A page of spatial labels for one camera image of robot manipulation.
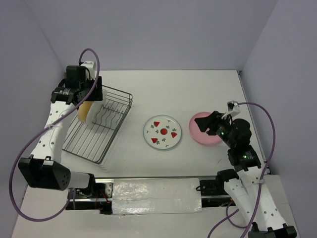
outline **strawberry patterned plate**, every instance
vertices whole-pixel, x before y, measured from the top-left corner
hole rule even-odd
[[[182,136],[182,128],[174,118],[159,115],[145,123],[143,135],[145,141],[153,148],[167,150],[178,144]]]

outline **wall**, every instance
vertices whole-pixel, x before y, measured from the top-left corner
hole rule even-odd
[[[277,0],[26,0],[62,65],[96,50],[102,69],[242,69]]]
[[[317,1],[279,0],[242,70],[248,100],[272,114],[277,143],[271,169],[281,175],[301,237],[315,237]],[[253,110],[266,154],[271,128]]]
[[[22,0],[0,1],[0,56],[0,230],[8,238],[17,218],[8,195],[13,159],[45,125],[63,70]],[[13,187],[21,204],[26,183],[18,170]]]

